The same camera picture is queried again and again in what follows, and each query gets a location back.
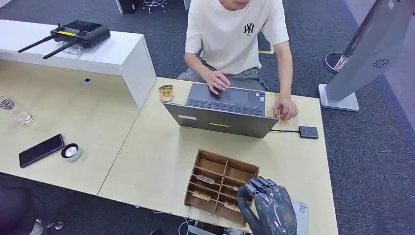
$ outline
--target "laptop keyboard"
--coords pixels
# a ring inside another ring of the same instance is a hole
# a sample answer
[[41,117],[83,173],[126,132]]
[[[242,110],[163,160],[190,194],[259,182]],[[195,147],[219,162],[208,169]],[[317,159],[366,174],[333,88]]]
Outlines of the laptop keyboard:
[[219,103],[219,102],[214,102],[214,101],[198,100],[198,99],[190,99],[189,106],[206,108],[206,109],[230,111],[230,112],[241,113],[241,114],[250,114],[250,115],[258,115],[258,116],[262,115],[262,110],[260,108],[235,105],[235,104]]

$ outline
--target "floor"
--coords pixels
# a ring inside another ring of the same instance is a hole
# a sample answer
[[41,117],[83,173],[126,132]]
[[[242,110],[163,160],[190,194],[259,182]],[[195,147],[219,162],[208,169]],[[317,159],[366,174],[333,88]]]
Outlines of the floor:
[[[357,29],[353,14],[358,14],[350,5],[353,0],[283,2],[295,71],[292,93],[318,97],[318,84],[334,77],[322,59],[330,52],[344,50]],[[368,6],[360,7],[367,12]],[[175,78],[187,68],[183,61],[187,12],[182,0],[169,0],[168,8],[165,13],[156,9],[151,16],[140,7],[135,14],[120,15],[114,0],[12,0],[0,8],[0,19],[43,24],[78,19],[107,24],[114,31],[144,33],[157,76]],[[267,48],[262,37],[259,46]],[[277,92],[275,56],[260,55],[260,61],[260,75]],[[415,133],[407,117],[407,102],[413,102],[413,95],[396,88],[393,74],[386,76],[356,93],[359,112],[322,109],[341,235],[415,234]],[[412,80],[399,82],[401,87],[411,87],[413,76],[409,78]],[[145,235],[155,227],[177,234],[184,221],[5,174],[0,174],[0,182],[31,188],[45,202],[48,220],[64,218],[65,229],[52,234]]]

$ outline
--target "wooden compartment box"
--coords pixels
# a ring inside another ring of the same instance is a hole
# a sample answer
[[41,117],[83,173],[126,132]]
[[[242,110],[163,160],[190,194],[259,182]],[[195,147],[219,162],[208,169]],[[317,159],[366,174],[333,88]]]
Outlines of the wooden compartment box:
[[258,172],[258,166],[199,149],[184,204],[244,224],[236,192]]

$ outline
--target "glass bottle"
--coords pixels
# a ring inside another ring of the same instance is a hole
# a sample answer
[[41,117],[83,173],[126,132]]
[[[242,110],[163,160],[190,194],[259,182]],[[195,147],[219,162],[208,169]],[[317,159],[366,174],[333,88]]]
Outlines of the glass bottle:
[[33,122],[33,116],[27,109],[10,97],[0,95],[0,109],[11,112],[14,119],[23,125],[30,125]]

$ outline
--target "robotic arm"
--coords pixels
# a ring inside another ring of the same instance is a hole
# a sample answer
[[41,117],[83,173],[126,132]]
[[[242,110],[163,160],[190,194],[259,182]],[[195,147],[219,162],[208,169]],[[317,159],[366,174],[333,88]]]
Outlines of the robotic arm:
[[[259,219],[248,206],[255,200]],[[270,179],[252,178],[237,192],[238,207],[254,235],[297,235],[297,220],[287,190]]]

